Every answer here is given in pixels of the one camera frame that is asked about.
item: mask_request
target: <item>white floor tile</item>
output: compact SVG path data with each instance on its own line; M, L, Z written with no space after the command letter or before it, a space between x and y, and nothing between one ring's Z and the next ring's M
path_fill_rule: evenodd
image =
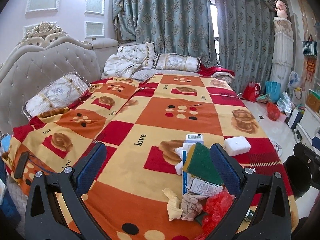
M266 135L282 147L282 156L280 159L282 162L285 162L290 155L293 155L293 148L296 145L292 130L284 122L270 120L265 104L252 103L245 100L243 100L243 103L256 118ZM309 215L318 194L319 190L311 187L303 197L296 200L299 218Z

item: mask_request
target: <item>plush toy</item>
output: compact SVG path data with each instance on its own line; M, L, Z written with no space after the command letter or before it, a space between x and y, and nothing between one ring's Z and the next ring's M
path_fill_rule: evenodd
M287 7L284 4L284 2L282 2L280 0L276 1L276 9L275 10L277 12L278 17L288 19L288 15L286 13Z

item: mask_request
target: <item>bolt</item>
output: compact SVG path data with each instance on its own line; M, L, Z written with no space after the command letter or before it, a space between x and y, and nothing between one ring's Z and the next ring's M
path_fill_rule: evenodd
M72 171L72 167L66 167L65 169L64 169L64 172L65 173L70 173Z
M252 174L253 170L251 168L245 168L244 172L247 173L247 174Z
M36 177L39 178L42 175L42 171L37 171L36 172Z
M281 174L279 172L275 172L275 176L280 179L281 178Z

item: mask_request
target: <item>barcode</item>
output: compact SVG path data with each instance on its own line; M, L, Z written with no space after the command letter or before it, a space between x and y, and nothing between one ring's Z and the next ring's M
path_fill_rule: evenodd
M188 134L188 139L202 139L202 134Z

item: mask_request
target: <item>green scouring pad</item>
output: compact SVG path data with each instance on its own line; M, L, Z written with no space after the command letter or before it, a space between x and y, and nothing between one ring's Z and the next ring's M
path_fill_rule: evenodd
M201 143L196 143L191 146L187 160L183 165L183 171L201 178L204 181L223 185L223 181L211 161L210 150Z

